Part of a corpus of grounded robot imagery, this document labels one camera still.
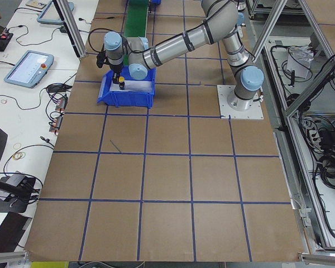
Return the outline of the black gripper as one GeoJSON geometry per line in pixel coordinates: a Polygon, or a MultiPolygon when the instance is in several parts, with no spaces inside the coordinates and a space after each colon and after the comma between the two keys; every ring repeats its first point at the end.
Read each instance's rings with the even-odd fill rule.
{"type": "Polygon", "coordinates": [[[114,84],[119,84],[119,78],[123,69],[123,63],[120,63],[118,65],[111,64],[110,69],[113,71],[112,82],[114,84]]]}

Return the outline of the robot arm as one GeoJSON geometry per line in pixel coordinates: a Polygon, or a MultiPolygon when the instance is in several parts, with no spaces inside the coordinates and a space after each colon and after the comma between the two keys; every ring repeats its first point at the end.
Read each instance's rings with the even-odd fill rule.
{"type": "Polygon", "coordinates": [[[263,84],[264,74],[254,65],[252,54],[240,39],[237,4],[235,1],[202,1],[201,5],[205,19],[199,25],[152,47],[146,47],[141,37],[125,37],[115,31],[107,32],[97,55],[97,67],[109,65],[118,79],[123,69],[123,60],[127,57],[130,76],[134,80],[143,80],[150,69],[204,45],[221,41],[236,80],[233,92],[227,97],[228,105],[235,111],[248,110],[263,84]]]}

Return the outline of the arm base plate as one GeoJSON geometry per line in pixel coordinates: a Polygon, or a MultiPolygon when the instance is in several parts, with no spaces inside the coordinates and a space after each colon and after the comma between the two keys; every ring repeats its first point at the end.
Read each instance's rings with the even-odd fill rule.
{"type": "Polygon", "coordinates": [[[235,95],[234,85],[217,85],[217,91],[222,119],[264,119],[257,93],[250,100],[241,100],[235,95]]]}

